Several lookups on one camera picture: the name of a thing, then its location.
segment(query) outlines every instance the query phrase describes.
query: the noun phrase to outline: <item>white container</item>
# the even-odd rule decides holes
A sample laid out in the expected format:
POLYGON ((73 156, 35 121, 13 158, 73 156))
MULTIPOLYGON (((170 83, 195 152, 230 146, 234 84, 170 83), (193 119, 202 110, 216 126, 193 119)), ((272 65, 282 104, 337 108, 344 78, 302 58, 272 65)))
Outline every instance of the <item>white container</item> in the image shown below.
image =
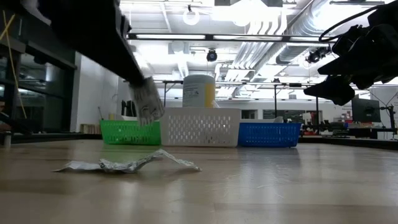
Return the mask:
POLYGON ((182 106, 213 108, 216 82, 209 75, 189 75, 184 78, 182 106))
POLYGON ((162 145, 236 147, 240 109, 166 108, 160 120, 162 145))

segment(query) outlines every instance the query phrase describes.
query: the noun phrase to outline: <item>cylindrical container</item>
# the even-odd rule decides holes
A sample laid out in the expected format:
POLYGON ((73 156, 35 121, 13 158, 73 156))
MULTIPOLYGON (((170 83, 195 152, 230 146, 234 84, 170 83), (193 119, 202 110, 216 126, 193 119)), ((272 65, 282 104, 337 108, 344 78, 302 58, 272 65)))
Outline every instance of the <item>cylindrical container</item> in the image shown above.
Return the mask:
POLYGON ((12 133, 10 131, 6 131, 4 133, 4 148, 5 149, 10 149, 11 147, 11 138, 12 138, 12 133))
POLYGON ((182 106, 212 108, 216 98, 216 82, 209 75, 189 75, 184 78, 182 106))

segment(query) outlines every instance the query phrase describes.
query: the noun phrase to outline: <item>camera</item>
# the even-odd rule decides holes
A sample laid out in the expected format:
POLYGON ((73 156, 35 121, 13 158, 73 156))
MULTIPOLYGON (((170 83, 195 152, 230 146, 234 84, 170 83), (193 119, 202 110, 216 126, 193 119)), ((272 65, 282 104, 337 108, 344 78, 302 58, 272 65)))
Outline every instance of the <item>camera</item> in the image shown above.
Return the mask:
POLYGON ((313 51, 310 51, 310 55, 305 58, 305 61, 308 63, 317 63, 324 57, 326 57, 327 54, 331 53, 331 48, 330 47, 319 47, 313 51))
POLYGON ((217 60, 216 50, 209 50, 206 59, 208 62, 215 62, 217 60))

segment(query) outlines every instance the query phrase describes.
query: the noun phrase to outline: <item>blue basket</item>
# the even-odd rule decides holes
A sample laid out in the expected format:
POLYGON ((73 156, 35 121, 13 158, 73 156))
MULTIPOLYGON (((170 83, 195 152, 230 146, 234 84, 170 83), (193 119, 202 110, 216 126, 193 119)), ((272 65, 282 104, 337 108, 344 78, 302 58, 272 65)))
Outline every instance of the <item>blue basket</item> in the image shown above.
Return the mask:
POLYGON ((295 147, 301 123, 241 123, 238 144, 244 147, 295 147))

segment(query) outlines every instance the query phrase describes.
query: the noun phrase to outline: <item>computer monitor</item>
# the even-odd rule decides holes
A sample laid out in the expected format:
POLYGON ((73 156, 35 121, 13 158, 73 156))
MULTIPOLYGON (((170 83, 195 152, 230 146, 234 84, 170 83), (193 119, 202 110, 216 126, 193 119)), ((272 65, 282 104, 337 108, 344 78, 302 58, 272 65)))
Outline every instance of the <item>computer monitor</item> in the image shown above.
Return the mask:
POLYGON ((353 98, 353 121, 357 122, 381 122, 380 105, 377 100, 353 98))

